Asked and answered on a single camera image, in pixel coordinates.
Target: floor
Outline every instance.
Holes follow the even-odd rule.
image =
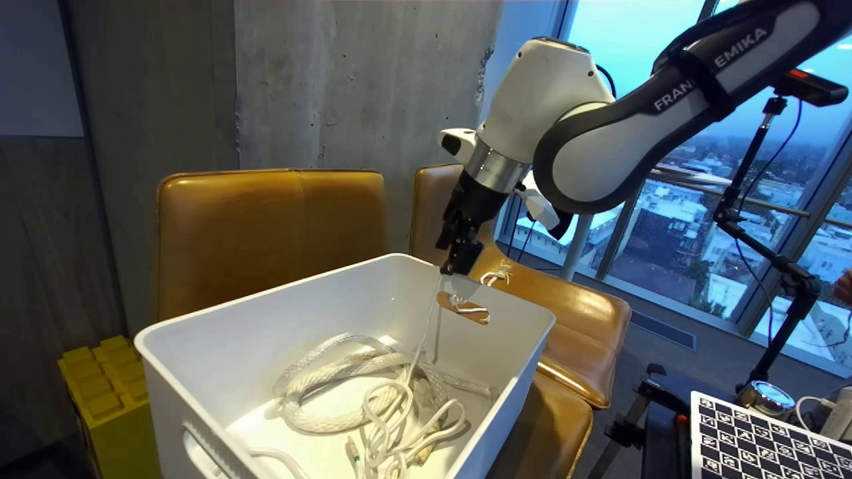
[[[698,380],[706,380],[716,388],[734,388],[749,378],[752,364],[757,364],[761,348],[716,333],[701,324],[659,324],[653,316],[635,313],[628,340],[617,364],[615,404],[597,412],[597,426],[588,440],[587,454],[577,462],[576,477],[588,477],[601,450],[609,445],[608,429],[617,414],[627,414],[636,398],[636,386],[645,378],[648,364],[659,362],[663,366],[676,366]],[[773,378],[780,380],[793,396],[801,393],[832,393],[844,380],[805,366],[790,360],[778,360]],[[617,450],[604,477],[632,479],[643,477],[643,450]],[[77,437],[59,441],[32,458],[24,458],[12,465],[0,465],[2,479],[94,479],[87,469],[85,448]]]

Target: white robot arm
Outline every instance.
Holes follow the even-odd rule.
[[[469,271],[491,220],[533,170],[564,215],[615,207],[668,150],[726,118],[852,26],[852,0],[749,0],[679,34],[648,83],[624,99],[604,88],[588,51],[529,40],[476,130],[446,130],[464,162],[438,248],[443,271]]]

